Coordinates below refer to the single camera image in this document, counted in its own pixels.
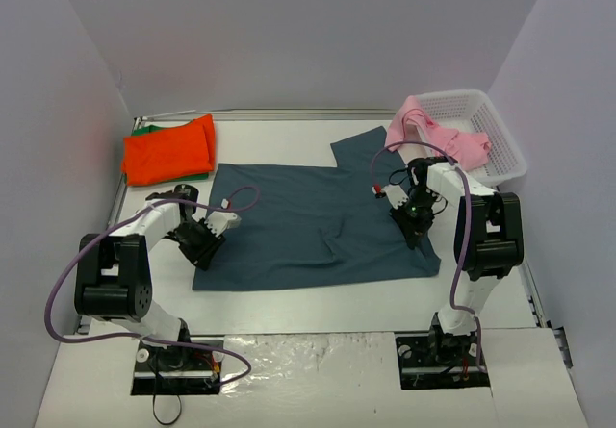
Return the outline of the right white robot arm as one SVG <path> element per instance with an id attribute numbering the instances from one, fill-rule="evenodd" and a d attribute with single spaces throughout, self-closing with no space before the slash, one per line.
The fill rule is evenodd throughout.
<path id="1" fill-rule="evenodd" d="M 479 337 L 477 320 L 490 293 L 523 261 L 521 204 L 516 194 L 488 188 L 444 159 L 413 160 L 407 175 L 408 189 L 389 184 L 384 195 L 409 248 L 426 239 L 439 199 L 457 211 L 449 299 L 434 315 L 426 341 L 429 357 L 447 364 L 460 354 L 460 339 Z"/>

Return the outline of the blue t shirt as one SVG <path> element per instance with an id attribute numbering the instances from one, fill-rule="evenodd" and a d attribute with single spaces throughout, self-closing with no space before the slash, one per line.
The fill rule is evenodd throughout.
<path id="1" fill-rule="evenodd" d="M 428 278 L 440 258 L 429 239 L 411 249 L 389 215 L 390 204 L 374 197 L 372 167 L 379 179 L 403 167 L 397 153 L 380 154 L 386 138 L 378 127 L 332 143 L 333 167 L 221 164 L 210 201 L 217 205 L 237 190 L 233 205 L 255 207 L 207 270 L 197 270 L 195 291 L 288 290 Z"/>

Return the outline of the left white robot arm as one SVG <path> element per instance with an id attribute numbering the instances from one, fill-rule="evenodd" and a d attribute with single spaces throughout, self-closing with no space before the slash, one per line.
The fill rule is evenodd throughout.
<path id="1" fill-rule="evenodd" d="M 196 220 L 197 199 L 198 190 L 189 185 L 154 192 L 126 225 L 80 242 L 84 255 L 77 263 L 77 313 L 112 322 L 159 346 L 159 357 L 172 368 L 188 365 L 194 346 L 187 323 L 153 299 L 149 252 L 169 239 L 191 264 L 206 269 L 225 242 L 224 232 L 241 222 L 227 200 L 220 211 Z"/>

